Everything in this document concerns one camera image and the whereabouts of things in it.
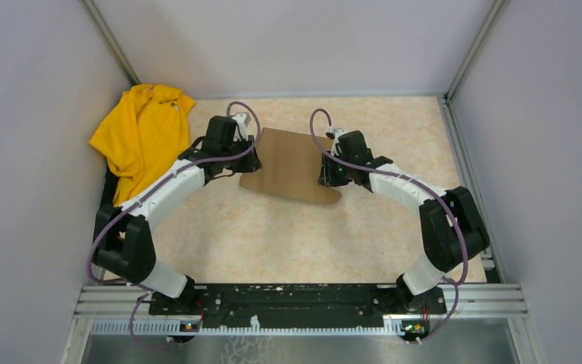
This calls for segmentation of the brown cardboard box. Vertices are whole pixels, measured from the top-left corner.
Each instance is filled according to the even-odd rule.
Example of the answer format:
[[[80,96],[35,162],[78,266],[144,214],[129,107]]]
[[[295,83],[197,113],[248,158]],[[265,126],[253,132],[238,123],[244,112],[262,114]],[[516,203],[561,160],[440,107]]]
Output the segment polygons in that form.
[[[319,206],[341,200],[339,190],[318,183],[323,153],[311,135],[266,127],[256,152],[262,167],[242,174],[243,189]]]

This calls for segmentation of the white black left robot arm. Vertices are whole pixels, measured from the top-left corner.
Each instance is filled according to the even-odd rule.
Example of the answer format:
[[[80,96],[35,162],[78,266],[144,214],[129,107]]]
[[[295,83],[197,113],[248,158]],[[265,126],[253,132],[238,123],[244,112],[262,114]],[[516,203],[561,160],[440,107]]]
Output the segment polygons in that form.
[[[258,136],[247,130],[251,119],[246,112],[212,117],[206,134],[154,183],[119,206],[102,206],[95,219],[91,264],[166,296],[180,314],[191,312],[197,303],[194,281],[158,260],[152,234],[184,199],[213,180],[261,168]]]

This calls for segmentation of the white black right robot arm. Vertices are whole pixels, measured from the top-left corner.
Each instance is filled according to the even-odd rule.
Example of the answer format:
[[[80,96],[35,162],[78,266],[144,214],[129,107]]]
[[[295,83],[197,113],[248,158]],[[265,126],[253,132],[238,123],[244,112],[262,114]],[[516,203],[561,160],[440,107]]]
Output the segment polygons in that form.
[[[474,197],[465,187],[432,186],[403,171],[393,160],[375,157],[358,130],[329,127],[327,137],[333,145],[322,155],[320,185],[354,183],[418,217],[424,254],[398,278],[396,292],[400,309],[417,312],[426,302],[426,292],[490,245]]]

